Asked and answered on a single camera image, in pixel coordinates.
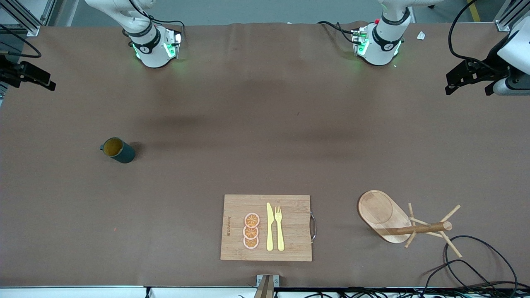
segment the wooden cutting board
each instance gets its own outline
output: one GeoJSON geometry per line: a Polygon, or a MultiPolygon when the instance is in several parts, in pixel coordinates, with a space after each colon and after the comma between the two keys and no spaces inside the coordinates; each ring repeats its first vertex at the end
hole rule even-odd
{"type": "Polygon", "coordinates": [[[298,195],[225,195],[221,260],[312,261],[309,196],[298,195]],[[278,251],[277,223],[272,224],[274,249],[267,251],[267,203],[281,207],[285,250],[278,251]],[[255,249],[243,245],[245,216],[260,217],[259,244],[255,249]]]}

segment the cutting board handle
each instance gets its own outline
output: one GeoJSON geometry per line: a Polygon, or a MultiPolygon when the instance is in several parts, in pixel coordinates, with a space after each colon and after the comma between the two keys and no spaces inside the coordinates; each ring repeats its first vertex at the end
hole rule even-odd
{"type": "Polygon", "coordinates": [[[316,238],[316,219],[315,219],[315,216],[313,215],[313,211],[310,211],[309,214],[311,215],[310,221],[311,219],[313,219],[313,236],[311,237],[311,244],[313,244],[313,241],[315,241],[315,238],[316,238]]]}

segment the toy orange slice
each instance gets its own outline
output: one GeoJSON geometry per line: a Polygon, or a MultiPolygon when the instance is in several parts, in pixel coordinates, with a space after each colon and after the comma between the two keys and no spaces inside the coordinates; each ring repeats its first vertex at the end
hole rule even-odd
{"type": "Polygon", "coordinates": [[[260,244],[260,239],[256,238],[256,239],[249,240],[247,238],[243,238],[243,244],[248,249],[254,249],[258,247],[258,244],[260,244]]]}
{"type": "Polygon", "coordinates": [[[260,231],[258,230],[257,227],[247,227],[247,226],[245,226],[243,228],[243,236],[246,239],[248,239],[248,240],[256,239],[258,237],[259,233],[260,233],[260,231]]]}
{"type": "Polygon", "coordinates": [[[247,227],[257,227],[259,224],[260,217],[256,213],[251,212],[245,216],[245,225],[247,227]]]}

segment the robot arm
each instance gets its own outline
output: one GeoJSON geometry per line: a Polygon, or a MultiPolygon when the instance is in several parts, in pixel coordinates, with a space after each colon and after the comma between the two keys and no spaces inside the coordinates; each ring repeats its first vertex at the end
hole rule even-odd
{"type": "Polygon", "coordinates": [[[527,16],[491,49],[483,64],[466,59],[447,73],[446,94],[451,95],[465,85],[493,81],[485,88],[486,95],[530,95],[529,41],[530,16],[527,16]]]}
{"type": "Polygon", "coordinates": [[[86,3],[118,22],[132,40],[136,56],[148,67],[162,67],[176,58],[181,35],[162,25],[154,24],[144,9],[156,0],[85,0],[86,3]]]}
{"type": "Polygon", "coordinates": [[[410,6],[435,5],[443,0],[377,0],[383,7],[378,23],[354,32],[354,52],[373,65],[388,64],[398,54],[403,33],[410,24],[410,6]]]}

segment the dark green mug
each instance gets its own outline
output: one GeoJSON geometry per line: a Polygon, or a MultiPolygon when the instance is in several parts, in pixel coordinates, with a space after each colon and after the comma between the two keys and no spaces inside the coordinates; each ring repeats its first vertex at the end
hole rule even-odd
{"type": "Polygon", "coordinates": [[[105,143],[101,145],[100,150],[103,151],[106,156],[121,163],[129,163],[133,161],[136,156],[134,149],[117,137],[105,141],[105,143]]]}

